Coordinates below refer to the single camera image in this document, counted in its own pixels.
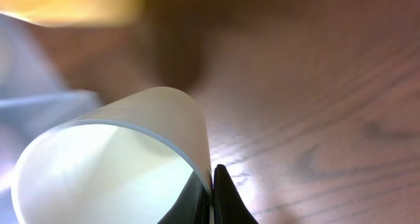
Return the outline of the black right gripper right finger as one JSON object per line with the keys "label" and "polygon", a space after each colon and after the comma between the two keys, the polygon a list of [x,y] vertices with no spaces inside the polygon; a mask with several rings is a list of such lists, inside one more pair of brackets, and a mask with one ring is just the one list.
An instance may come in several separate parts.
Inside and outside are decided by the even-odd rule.
{"label": "black right gripper right finger", "polygon": [[221,164],[214,172],[213,210],[215,224],[258,224],[243,203],[228,170]]}

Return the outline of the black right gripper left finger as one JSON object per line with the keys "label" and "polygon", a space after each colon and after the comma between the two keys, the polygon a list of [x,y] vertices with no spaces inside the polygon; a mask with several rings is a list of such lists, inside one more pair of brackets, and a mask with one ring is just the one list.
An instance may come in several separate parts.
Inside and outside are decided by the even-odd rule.
{"label": "black right gripper left finger", "polygon": [[206,190],[193,172],[173,207],[158,224],[208,224],[209,202]]}

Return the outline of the cream cup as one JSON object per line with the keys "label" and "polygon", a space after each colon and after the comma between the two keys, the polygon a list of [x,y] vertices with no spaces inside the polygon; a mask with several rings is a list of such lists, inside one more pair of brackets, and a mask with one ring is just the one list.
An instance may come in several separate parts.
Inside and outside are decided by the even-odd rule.
{"label": "cream cup", "polygon": [[34,139],[11,184],[19,223],[158,223],[195,173],[212,196],[205,119],[196,102],[154,87]]}

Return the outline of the clear plastic storage bin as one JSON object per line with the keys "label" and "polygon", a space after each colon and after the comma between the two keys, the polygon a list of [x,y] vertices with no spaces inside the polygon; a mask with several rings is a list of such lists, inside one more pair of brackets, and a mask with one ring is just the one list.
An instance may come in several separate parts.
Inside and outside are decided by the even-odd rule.
{"label": "clear plastic storage bin", "polygon": [[43,132],[100,107],[72,90],[19,21],[1,17],[1,222],[16,223],[10,185],[22,151]]}

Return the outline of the yellow cup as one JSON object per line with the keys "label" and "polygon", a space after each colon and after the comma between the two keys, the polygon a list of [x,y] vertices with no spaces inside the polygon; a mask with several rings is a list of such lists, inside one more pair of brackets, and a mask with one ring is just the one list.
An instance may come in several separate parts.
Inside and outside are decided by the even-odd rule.
{"label": "yellow cup", "polygon": [[145,0],[1,0],[1,14],[38,26],[122,26]]}

